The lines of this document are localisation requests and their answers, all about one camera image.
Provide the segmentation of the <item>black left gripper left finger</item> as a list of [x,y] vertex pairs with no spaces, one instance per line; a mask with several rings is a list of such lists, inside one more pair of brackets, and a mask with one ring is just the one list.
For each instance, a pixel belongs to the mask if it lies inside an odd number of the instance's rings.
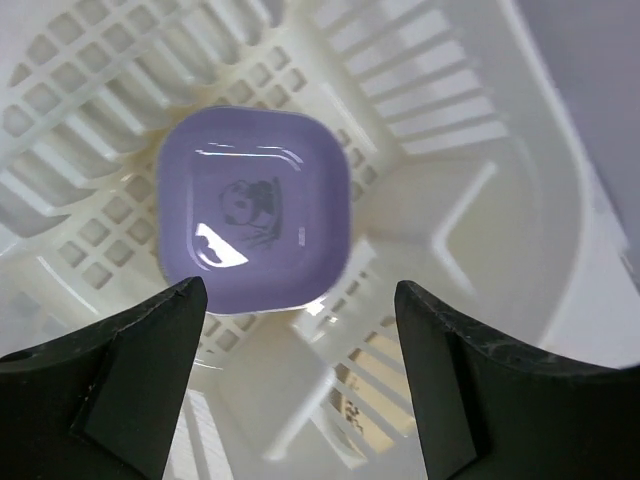
[[162,478],[206,306],[191,277],[3,356],[2,478]]

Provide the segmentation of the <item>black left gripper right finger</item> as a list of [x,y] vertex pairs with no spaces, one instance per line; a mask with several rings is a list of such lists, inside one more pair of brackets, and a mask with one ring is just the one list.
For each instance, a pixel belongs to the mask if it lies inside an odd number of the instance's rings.
[[539,349],[408,280],[394,307],[429,478],[638,477],[637,367]]

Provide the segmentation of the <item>purple square panda plate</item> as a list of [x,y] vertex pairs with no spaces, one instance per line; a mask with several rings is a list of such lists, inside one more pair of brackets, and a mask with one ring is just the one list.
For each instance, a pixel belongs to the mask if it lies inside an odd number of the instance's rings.
[[305,114],[214,106],[187,116],[159,150],[156,209],[165,277],[202,279],[214,315],[306,306],[351,252],[348,161]]

